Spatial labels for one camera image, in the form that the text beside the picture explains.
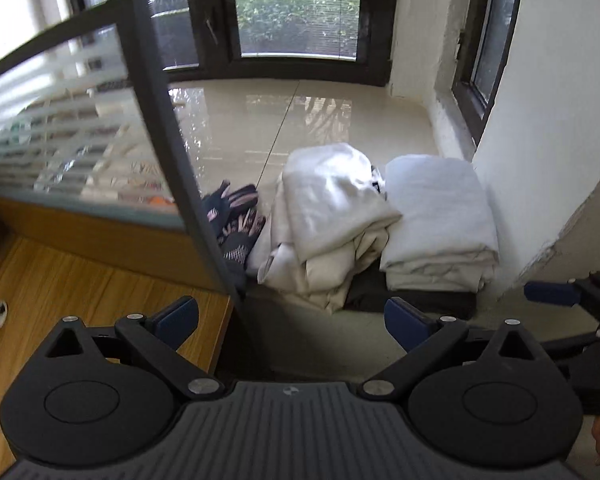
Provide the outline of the white folded garment stack right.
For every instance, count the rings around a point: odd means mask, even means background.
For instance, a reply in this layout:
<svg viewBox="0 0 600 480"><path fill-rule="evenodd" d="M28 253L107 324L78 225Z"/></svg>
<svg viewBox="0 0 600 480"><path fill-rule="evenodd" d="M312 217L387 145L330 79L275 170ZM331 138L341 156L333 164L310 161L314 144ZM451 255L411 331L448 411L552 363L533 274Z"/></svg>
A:
<svg viewBox="0 0 600 480"><path fill-rule="evenodd" d="M386 193L401 213L380 257L388 289L475 294L492 280L498 234L470 162L397 157L386 166Z"/></svg>

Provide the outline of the white folded garment stack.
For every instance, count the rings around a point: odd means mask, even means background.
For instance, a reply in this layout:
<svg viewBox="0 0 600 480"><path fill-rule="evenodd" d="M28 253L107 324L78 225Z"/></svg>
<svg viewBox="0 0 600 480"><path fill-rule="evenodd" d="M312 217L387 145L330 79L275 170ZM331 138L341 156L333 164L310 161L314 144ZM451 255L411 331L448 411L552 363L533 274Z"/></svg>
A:
<svg viewBox="0 0 600 480"><path fill-rule="evenodd" d="M362 152L347 143L298 148L277 178L247 272L292 304L334 313L401 217Z"/></svg>
<svg viewBox="0 0 600 480"><path fill-rule="evenodd" d="M475 294L492 280L498 234L470 162L397 157L386 166L386 193L401 213L380 257L388 289Z"/></svg>

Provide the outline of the dark floral patterned cloth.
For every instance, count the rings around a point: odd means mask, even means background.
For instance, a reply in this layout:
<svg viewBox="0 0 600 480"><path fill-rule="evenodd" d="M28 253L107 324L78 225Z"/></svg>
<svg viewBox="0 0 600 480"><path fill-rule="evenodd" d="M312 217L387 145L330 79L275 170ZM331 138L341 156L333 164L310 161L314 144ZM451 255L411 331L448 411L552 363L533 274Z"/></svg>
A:
<svg viewBox="0 0 600 480"><path fill-rule="evenodd" d="M258 211L259 193L253 184L233 191L230 181L202 198L202 206L218 242L224 263L237 289L247 283L247 260L264 227Z"/></svg>

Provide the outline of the white folded garment stack left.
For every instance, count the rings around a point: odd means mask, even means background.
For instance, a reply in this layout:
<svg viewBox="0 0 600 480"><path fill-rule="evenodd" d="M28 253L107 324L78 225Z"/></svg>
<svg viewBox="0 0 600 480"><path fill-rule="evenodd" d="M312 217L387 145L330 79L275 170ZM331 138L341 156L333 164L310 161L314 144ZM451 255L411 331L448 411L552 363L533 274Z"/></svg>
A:
<svg viewBox="0 0 600 480"><path fill-rule="evenodd" d="M347 143L298 148L277 178L247 272L292 304L334 313L401 217L362 152Z"/></svg>

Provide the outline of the frosted glass desk partition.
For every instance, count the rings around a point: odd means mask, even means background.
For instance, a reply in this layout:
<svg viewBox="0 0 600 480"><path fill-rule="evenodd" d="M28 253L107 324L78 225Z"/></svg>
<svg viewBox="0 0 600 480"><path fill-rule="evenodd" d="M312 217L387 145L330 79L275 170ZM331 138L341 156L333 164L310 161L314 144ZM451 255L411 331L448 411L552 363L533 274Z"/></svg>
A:
<svg viewBox="0 0 600 480"><path fill-rule="evenodd" d="M0 61L0 219L45 245L232 294L148 0L108 0Z"/></svg>

